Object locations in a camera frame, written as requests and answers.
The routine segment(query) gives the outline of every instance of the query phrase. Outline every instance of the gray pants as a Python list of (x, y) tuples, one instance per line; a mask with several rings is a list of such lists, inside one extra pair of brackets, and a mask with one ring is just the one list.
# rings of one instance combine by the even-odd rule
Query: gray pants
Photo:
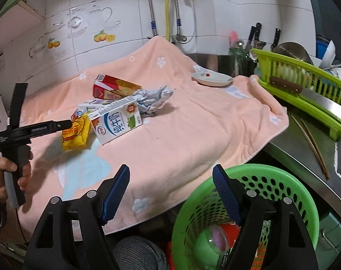
[(154, 243), (139, 236), (121, 240), (113, 250), (121, 270), (168, 270), (164, 252)]

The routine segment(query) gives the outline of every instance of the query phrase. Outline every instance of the pink brush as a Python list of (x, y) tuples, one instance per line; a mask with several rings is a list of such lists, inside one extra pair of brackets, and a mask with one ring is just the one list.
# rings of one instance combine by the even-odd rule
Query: pink brush
[(239, 39), (238, 32), (236, 32), (235, 30), (232, 30), (229, 34), (229, 46), (232, 47), (233, 43), (238, 39)]

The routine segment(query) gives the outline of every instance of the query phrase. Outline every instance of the crumpled foil wrapper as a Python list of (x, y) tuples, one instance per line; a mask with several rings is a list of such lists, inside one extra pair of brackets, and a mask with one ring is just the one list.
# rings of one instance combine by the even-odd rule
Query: crumpled foil wrapper
[(132, 97), (137, 100), (141, 116), (149, 117), (157, 114), (157, 111), (172, 96), (173, 91), (166, 85), (158, 90), (137, 90)]

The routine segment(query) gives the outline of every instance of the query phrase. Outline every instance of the pink blanket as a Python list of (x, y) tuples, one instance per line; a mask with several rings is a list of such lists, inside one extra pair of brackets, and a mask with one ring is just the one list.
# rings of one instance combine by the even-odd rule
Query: pink blanket
[[(207, 87), (191, 80), (193, 65), (163, 37), (154, 37), (129, 56), (84, 70), (26, 100), (23, 124), (31, 124), (69, 119), (78, 103), (92, 98), (99, 73), (148, 90), (175, 88), (156, 117), (144, 118), (142, 126), (104, 146), (94, 134), (83, 151), (62, 152), (60, 132), (32, 140), (31, 183), (19, 210), (27, 238), (51, 197), (78, 198), (112, 178), (123, 163), (130, 167), (130, 184), (115, 218), (104, 227), (106, 234), (179, 204), (211, 176), (217, 162), (223, 167), (245, 163), (288, 127), (285, 108), (257, 76), (239, 76), (227, 88)], [(14, 224), (9, 222), (9, 231)], [(73, 228), (80, 240), (79, 224)]]

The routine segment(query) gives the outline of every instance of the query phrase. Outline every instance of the white milk carton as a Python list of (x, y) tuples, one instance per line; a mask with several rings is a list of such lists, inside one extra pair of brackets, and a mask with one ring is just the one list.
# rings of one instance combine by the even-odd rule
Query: white milk carton
[(101, 145), (142, 124), (137, 101), (129, 96), (91, 112), (88, 117)]
[(78, 105), (78, 110), (77, 110), (78, 116), (80, 117), (81, 115), (85, 113), (94, 112), (98, 109), (103, 108), (105, 105), (109, 105), (113, 102), (114, 100), (105, 100), (105, 99), (87, 100), (84, 103), (80, 103)]

